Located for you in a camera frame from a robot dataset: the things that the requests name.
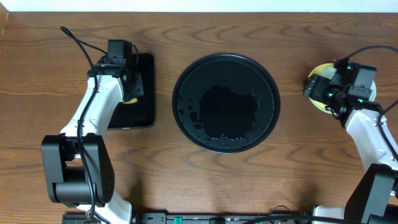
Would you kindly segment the green and yellow sponge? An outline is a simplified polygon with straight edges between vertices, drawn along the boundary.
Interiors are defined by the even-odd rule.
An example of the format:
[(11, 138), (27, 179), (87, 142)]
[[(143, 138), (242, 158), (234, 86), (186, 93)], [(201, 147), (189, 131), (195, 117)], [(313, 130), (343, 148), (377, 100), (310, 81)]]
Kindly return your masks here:
[(134, 104), (134, 103), (137, 103), (137, 98), (133, 98), (129, 101), (123, 101), (123, 104)]

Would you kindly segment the yellow plate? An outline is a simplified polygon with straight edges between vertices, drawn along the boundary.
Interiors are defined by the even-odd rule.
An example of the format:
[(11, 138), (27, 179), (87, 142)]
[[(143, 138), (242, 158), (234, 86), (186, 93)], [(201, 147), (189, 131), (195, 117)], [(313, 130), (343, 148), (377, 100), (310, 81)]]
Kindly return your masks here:
[(330, 79), (315, 73), (319, 72), (321, 68), (323, 68), (322, 65), (315, 67), (308, 75), (304, 84), (303, 96), (309, 97), (312, 104), (319, 110), (333, 114), (333, 111), (330, 108), (326, 109), (326, 107), (333, 96), (335, 87), (330, 83)]

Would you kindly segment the light green plate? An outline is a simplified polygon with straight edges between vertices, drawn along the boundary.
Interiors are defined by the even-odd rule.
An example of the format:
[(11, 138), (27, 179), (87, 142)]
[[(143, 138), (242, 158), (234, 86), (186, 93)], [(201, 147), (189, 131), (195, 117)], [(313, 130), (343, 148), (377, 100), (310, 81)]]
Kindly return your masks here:
[[(322, 66), (323, 66), (323, 68), (321, 68), (319, 72), (315, 72), (315, 73), (331, 80), (336, 73), (336, 69), (333, 67), (333, 64), (326, 63), (326, 64), (323, 64)], [(374, 101), (376, 99), (376, 93), (377, 93), (375, 82), (372, 82), (371, 90), (372, 90), (372, 92), (371, 92), (369, 101)]]

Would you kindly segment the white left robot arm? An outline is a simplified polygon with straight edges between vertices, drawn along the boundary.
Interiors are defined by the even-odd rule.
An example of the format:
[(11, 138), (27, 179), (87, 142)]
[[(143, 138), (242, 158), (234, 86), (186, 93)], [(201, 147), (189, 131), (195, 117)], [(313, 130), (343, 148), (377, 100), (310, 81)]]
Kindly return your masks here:
[(93, 65), (73, 118), (41, 143), (49, 199), (85, 211), (85, 223), (136, 221), (132, 204), (114, 189), (114, 169), (104, 143), (117, 105), (134, 89), (133, 68), (125, 59)]

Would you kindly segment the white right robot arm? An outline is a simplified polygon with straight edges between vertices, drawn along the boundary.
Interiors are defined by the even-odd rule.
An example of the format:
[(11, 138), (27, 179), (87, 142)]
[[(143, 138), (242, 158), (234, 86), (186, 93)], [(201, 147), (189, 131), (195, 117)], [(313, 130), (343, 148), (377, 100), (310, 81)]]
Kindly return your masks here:
[(376, 68), (344, 60), (315, 67), (305, 81), (303, 95), (341, 123), (365, 171), (346, 205), (316, 206), (313, 223), (397, 223), (397, 206), (389, 204), (397, 196), (397, 143), (375, 101), (375, 76)]

